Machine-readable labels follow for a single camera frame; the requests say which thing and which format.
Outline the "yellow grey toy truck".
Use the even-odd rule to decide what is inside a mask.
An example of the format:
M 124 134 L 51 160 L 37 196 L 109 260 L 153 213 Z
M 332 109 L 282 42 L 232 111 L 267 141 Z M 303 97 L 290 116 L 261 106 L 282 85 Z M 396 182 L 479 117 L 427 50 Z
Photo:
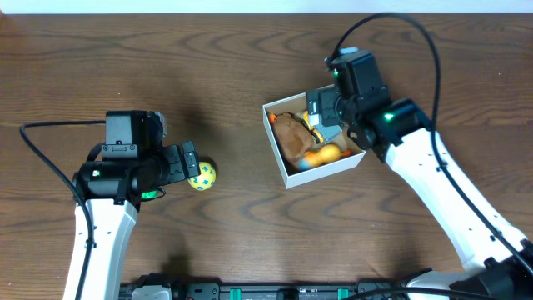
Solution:
M 342 129 L 338 125 L 329 127 L 325 127 L 321 124 L 311 125 L 308 111 L 302 113 L 300 117 L 301 124 L 310 132 L 313 137 L 313 141 L 316 144 L 327 144 L 342 133 Z

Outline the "yellow ball with blue letters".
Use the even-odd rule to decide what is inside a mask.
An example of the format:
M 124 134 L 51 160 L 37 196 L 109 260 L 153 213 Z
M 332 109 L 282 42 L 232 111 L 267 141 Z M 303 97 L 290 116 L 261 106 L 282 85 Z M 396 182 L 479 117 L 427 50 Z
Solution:
M 217 171 L 209 162 L 199 162 L 200 174 L 188 179 L 189 185 L 197 191 L 205 191 L 216 181 Z

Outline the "brown plush toy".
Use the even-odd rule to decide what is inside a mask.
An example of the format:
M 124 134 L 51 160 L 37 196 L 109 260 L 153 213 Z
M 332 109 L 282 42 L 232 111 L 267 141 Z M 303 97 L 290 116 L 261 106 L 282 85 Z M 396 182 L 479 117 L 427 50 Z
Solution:
M 297 163 L 310 150 L 315 141 L 311 132 L 292 114 L 268 114 L 278 146 L 289 163 Z

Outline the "orange toy duck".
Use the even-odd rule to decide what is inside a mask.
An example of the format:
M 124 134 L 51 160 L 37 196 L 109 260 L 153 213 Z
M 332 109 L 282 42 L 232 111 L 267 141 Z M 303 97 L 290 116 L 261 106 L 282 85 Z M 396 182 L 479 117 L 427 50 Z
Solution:
M 353 151 L 349 148 L 342 150 L 336 144 L 329 143 L 316 151 L 306 152 L 297 163 L 297 168 L 302 171 L 317 168 L 350 157 L 352 154 Z

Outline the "green plastic wheel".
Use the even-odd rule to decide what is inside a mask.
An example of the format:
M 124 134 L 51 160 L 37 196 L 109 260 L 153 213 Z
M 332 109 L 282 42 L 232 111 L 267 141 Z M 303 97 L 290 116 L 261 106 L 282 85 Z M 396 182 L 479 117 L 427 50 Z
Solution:
M 146 202 L 146 201 L 151 201 L 155 198 L 158 197 L 158 190 L 153 190 L 153 191 L 149 191 L 149 192 L 144 192 L 142 195 L 141 195 L 141 201 L 142 202 Z

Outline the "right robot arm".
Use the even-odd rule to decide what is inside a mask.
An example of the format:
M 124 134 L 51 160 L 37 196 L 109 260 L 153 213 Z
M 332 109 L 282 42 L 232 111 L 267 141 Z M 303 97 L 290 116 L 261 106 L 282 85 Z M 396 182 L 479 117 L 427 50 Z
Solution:
M 343 49 L 328 58 L 335 84 L 307 93 L 311 124 L 346 127 L 416 192 L 451 240 L 459 273 L 422 271 L 390 295 L 404 299 L 530 299 L 532 243 L 498 213 L 409 98 L 392 101 L 375 57 Z

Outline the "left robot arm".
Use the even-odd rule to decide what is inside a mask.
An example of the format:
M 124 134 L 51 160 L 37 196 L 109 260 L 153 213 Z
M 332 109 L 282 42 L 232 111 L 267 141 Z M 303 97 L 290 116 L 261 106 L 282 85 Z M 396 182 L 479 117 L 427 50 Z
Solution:
M 106 137 L 75 173 L 81 196 L 64 290 L 66 299 L 116 299 L 127 245 L 145 193 L 200 173 L 193 142 L 164 145 L 165 118 L 152 111 L 109 111 Z

